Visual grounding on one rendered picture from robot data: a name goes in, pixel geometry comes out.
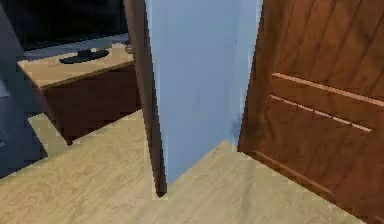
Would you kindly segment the dark brown television stand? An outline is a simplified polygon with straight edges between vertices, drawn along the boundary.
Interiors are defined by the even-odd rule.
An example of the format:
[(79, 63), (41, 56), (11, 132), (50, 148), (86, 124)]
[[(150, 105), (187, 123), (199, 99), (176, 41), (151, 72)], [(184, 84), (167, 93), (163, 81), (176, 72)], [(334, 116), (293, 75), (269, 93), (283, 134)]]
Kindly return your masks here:
[(76, 64), (63, 64), (62, 55), (18, 63), (67, 144), (141, 109), (132, 47), (113, 44), (107, 51)]

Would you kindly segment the brown wooden room door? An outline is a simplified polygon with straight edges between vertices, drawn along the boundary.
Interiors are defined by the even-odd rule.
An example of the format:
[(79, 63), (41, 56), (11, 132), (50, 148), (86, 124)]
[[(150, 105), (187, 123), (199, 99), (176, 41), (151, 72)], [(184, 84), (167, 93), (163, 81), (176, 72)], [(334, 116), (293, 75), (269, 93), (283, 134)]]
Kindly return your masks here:
[(384, 224), (384, 0), (261, 0), (238, 142)]

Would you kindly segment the black television set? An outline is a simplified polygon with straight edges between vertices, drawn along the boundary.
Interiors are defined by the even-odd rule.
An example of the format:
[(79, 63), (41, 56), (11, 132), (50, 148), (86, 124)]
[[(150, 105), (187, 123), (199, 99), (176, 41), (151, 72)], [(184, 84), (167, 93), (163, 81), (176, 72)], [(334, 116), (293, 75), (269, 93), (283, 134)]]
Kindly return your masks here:
[(0, 7), (21, 48), (18, 60), (57, 56), (75, 64), (130, 42), (123, 0), (0, 0)]

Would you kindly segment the dark brown door frame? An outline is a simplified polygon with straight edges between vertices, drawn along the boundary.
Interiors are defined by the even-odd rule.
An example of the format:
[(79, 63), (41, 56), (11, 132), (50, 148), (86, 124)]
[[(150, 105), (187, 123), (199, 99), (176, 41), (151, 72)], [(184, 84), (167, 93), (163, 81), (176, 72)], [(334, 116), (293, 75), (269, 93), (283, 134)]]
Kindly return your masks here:
[(167, 193), (165, 164), (155, 90), (146, 0), (123, 0), (129, 39), (135, 61), (136, 79), (150, 154), (156, 195)]

